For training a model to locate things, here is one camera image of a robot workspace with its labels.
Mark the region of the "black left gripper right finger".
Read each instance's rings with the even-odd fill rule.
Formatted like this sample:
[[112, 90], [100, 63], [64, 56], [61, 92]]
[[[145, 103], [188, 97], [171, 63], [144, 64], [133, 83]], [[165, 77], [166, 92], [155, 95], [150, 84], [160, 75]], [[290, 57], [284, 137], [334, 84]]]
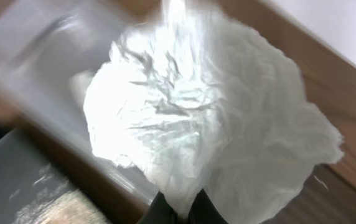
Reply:
[[189, 212], [188, 221], [190, 224], [227, 224], [224, 218], [218, 213], [205, 190], [201, 190]]

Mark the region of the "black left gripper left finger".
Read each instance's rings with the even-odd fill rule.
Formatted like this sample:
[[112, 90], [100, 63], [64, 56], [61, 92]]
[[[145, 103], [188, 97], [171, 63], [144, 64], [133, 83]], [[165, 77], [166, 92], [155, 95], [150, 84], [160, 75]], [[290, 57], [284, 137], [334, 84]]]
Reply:
[[136, 224], [177, 224], [177, 214], [167, 203], [164, 194], [158, 192], [148, 211]]

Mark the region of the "pile of rice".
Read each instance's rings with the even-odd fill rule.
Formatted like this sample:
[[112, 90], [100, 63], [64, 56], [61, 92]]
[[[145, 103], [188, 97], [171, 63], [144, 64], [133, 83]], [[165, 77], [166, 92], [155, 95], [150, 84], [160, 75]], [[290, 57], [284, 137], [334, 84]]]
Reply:
[[0, 224], [107, 224], [109, 219], [50, 164], [0, 167]]

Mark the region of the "white napkin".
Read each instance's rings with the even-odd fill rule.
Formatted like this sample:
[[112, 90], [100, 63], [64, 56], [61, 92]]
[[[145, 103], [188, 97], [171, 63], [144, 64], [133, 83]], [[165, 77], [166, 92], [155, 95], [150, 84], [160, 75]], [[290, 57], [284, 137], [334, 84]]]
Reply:
[[92, 152], [138, 168], [182, 218], [204, 190], [229, 223], [273, 218], [342, 136], [293, 60], [210, 1], [164, 1], [111, 44], [83, 102]]
[[90, 70], [85, 70], [75, 74], [71, 79], [69, 79], [69, 87], [72, 92], [73, 98], [75, 99], [79, 107], [83, 107], [87, 89], [93, 80], [95, 73]]

